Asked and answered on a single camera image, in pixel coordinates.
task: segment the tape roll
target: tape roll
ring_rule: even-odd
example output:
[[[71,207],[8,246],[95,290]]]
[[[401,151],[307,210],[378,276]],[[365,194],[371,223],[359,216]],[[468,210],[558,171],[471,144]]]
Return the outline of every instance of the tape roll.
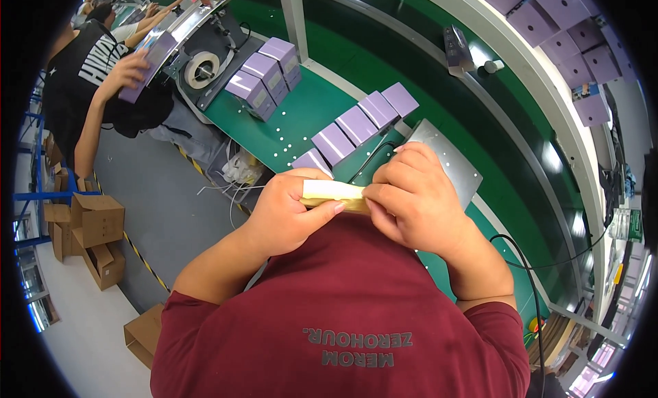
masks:
[[[193,89],[200,90],[217,78],[219,67],[219,57],[209,51],[202,51],[185,65],[185,82]]]

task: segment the black hair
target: black hair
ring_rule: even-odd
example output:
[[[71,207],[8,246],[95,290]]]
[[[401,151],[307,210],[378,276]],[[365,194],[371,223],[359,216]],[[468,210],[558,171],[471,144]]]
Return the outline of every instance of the black hair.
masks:
[[[87,21],[89,20],[98,20],[101,24],[105,23],[107,17],[112,13],[112,4],[111,3],[102,3],[97,5],[93,10],[87,14]]]

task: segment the black cable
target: black cable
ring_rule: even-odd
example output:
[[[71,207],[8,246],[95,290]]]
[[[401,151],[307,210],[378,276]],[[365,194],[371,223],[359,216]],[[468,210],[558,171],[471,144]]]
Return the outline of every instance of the black cable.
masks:
[[[392,141],[387,141],[387,142],[385,142],[385,143],[382,143],[379,147],[375,148],[374,151],[370,154],[370,156],[366,159],[366,161],[364,161],[363,164],[361,164],[361,167],[357,170],[357,172],[354,173],[354,175],[352,176],[352,178],[350,178],[350,180],[348,181],[348,184],[351,183],[352,181],[354,181],[354,180],[358,177],[358,173],[361,172],[361,171],[363,171],[364,168],[366,168],[366,165],[368,165],[368,164],[370,163],[370,160],[372,160],[373,157],[376,156],[377,153],[378,153],[378,152],[379,152],[384,146],[391,146],[391,147],[395,148],[395,143],[392,142]]]
[[[489,242],[492,242],[496,238],[505,238],[507,241],[512,243],[516,251],[519,253],[523,265],[526,266],[525,270],[528,273],[528,279],[531,281],[532,295],[535,298],[535,308],[537,309],[537,339],[539,340],[539,373],[541,375],[541,398],[544,398],[544,387],[546,386],[546,368],[544,367],[544,340],[541,336],[541,311],[539,311],[539,296],[537,295],[537,287],[535,286],[534,279],[531,275],[531,269],[528,266],[528,262],[521,253],[521,248],[514,242],[514,240],[506,236],[505,234],[496,234],[495,236],[489,238]]]

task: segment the black t-shirt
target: black t-shirt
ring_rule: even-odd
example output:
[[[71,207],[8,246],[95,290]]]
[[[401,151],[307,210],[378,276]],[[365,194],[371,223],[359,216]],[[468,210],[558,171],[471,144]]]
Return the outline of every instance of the black t-shirt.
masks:
[[[96,89],[116,62],[131,52],[93,20],[82,24],[78,36],[48,63],[42,105],[45,128],[53,133],[69,167]],[[105,105],[103,123],[135,138],[140,130],[160,125],[173,106],[169,88],[144,88],[135,104],[119,99],[117,93]]]

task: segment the hand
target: hand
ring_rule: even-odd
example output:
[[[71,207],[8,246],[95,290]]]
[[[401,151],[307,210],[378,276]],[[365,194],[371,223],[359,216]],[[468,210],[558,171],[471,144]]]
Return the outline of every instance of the hand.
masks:
[[[455,188],[430,147],[408,142],[395,151],[363,190],[374,226],[403,246],[450,257],[471,230]]]
[[[120,59],[96,89],[94,98],[106,102],[122,87],[136,89],[137,83],[144,81],[144,75],[139,70],[148,69],[150,66],[149,62],[144,59],[147,54],[148,50],[140,49]]]
[[[276,174],[260,194],[249,219],[236,233],[249,250],[263,258],[287,254],[299,248],[320,227],[345,209],[339,201],[328,201],[307,210],[300,198],[307,179],[330,180],[318,169],[294,169]]]

